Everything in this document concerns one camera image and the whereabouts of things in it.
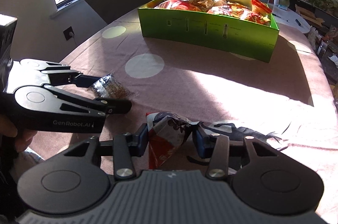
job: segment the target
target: metal screw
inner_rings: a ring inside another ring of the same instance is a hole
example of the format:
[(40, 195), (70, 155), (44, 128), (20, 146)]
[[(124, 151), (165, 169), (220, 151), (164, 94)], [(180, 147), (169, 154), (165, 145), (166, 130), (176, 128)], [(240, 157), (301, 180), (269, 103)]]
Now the metal screw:
[(209, 171), (209, 176), (214, 178), (220, 178), (225, 176), (225, 172), (222, 169), (213, 168), (211, 171)]
[(133, 171), (129, 168), (121, 168), (121, 169), (117, 170), (116, 174), (119, 177), (128, 177), (128, 176), (131, 176), (133, 174)]

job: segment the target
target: green box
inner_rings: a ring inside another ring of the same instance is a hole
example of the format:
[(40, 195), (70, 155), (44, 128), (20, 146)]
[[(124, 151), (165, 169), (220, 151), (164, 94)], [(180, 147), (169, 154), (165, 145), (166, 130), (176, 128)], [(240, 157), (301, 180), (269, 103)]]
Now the green box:
[[(279, 28), (273, 15), (270, 26), (205, 12), (156, 9), (165, 0), (138, 8), (142, 35), (229, 51), (269, 62)], [(251, 7), (251, 0), (227, 0)]]

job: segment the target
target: table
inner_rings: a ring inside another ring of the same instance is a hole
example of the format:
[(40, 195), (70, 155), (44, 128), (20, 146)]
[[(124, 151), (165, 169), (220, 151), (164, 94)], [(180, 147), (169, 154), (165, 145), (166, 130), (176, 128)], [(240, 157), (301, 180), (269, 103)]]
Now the table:
[[(211, 48), (144, 38), (133, 10), (78, 46), (62, 63), (95, 76), (114, 71), (135, 93), (128, 114), (107, 118), (102, 141), (135, 132), (147, 112), (171, 111), (206, 124), (240, 122), (260, 132), (282, 132), (290, 125), (283, 134), (288, 145), (283, 152), (319, 173), (326, 189), (317, 213), (337, 217), (338, 119), (331, 89), (306, 37), (296, 28), (279, 27), (271, 61), (264, 63)], [(93, 98), (73, 85), (63, 89)], [(73, 140), (87, 137), (75, 135)], [(71, 138), (70, 133), (41, 132), (31, 148), (49, 158)], [(189, 140), (162, 168), (196, 169), (185, 157), (193, 153)], [(147, 153), (133, 162), (138, 172), (147, 169)], [(111, 173), (111, 157), (102, 159), (101, 168)]]
[(307, 34), (310, 32), (311, 26), (308, 24), (308, 22), (291, 9), (288, 8), (288, 10), (283, 10), (272, 4), (269, 4), (269, 6), (270, 8), (273, 9), (273, 14), (276, 14), (279, 17), (281, 17), (279, 18), (274, 16), (274, 19), (276, 20), (277, 23), (294, 27), (303, 34)]

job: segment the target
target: window sill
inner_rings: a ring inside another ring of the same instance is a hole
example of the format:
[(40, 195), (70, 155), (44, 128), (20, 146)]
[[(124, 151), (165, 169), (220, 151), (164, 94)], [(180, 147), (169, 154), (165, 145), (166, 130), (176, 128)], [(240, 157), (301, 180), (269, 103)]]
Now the window sill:
[(77, 5), (81, 1), (82, 0), (73, 0), (69, 2), (68, 4), (58, 8), (56, 12), (54, 12), (52, 15), (49, 16), (50, 19), (54, 19), (56, 16), (60, 15), (62, 12), (66, 11), (67, 9), (70, 9), (74, 5)]

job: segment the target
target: white round table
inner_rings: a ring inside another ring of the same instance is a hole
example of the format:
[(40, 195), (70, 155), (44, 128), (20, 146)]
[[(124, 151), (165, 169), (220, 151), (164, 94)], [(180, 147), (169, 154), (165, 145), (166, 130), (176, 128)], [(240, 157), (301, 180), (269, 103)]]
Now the white round table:
[(279, 17), (273, 16), (277, 23), (281, 23), (284, 25), (288, 25), (298, 29), (301, 33), (306, 34), (310, 32), (311, 26), (307, 23), (307, 21), (288, 8), (288, 10), (283, 10), (275, 5), (273, 5), (273, 14), (278, 15)]

